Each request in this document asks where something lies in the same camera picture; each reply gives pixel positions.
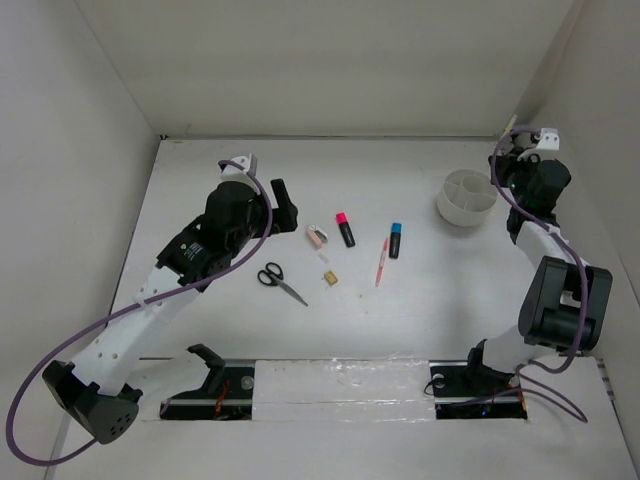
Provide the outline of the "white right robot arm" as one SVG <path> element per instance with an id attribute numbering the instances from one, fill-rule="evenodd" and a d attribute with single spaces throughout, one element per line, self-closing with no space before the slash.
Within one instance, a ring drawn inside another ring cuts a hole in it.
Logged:
<path id="1" fill-rule="evenodd" d="M 589 265 L 561 234 L 554 209 L 571 181 L 563 163 L 524 147 L 489 163 L 492 183 L 511 205 L 510 238 L 536 272 L 516 326 L 469 352 L 462 381 L 476 394 L 509 386 L 526 366 L 566 371 L 578 352 L 596 346 L 613 284 L 608 270 Z"/>

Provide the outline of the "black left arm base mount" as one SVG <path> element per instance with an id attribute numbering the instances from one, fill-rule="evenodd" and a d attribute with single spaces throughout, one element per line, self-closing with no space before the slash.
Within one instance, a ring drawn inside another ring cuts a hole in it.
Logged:
<path id="1" fill-rule="evenodd" d="M 203 344 L 187 351 L 207 368 L 196 386 L 161 403 L 159 418 L 169 421 L 249 421 L 252 419 L 255 360 L 226 361 Z"/>

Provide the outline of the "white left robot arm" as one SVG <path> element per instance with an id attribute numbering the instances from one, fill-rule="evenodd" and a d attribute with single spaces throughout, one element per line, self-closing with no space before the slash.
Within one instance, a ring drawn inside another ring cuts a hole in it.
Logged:
<path id="1" fill-rule="evenodd" d="M 242 263 L 240 253 L 251 240 L 296 230 L 298 209 L 284 181 L 274 179 L 270 185 L 274 204 L 255 185 L 221 182 L 207 197 L 203 213 L 159 253 L 130 310 L 109 321 L 70 361 L 46 366 L 44 383 L 94 441 L 114 442 L 135 420 L 143 392 L 128 378 L 178 313 L 214 279 Z"/>

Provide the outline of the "yellow pen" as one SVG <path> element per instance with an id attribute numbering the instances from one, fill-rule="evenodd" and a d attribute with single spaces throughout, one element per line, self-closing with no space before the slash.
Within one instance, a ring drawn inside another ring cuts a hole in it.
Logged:
<path id="1" fill-rule="evenodd" d="M 511 116 L 511 118 L 509 119 L 509 121 L 508 121 L 508 123 L 507 123 L 507 125 L 506 125 L 506 127 L 505 127 L 505 129 L 504 129 L 504 131 L 503 131 L 503 133 L 501 135 L 501 137 L 504 137 L 504 136 L 508 135 L 512 131 L 512 129 L 513 129 L 513 127 L 514 127 L 514 125 L 515 125 L 515 123 L 517 121 L 517 118 L 518 118 L 517 114 L 513 114 Z"/>

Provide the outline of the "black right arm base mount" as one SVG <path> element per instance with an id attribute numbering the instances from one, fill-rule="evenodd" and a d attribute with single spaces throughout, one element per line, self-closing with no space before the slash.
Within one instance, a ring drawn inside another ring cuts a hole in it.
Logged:
<path id="1" fill-rule="evenodd" d="M 466 360 L 430 361 L 429 372 L 423 393 L 434 399 L 437 420 L 528 419 L 513 374 L 483 372 Z"/>

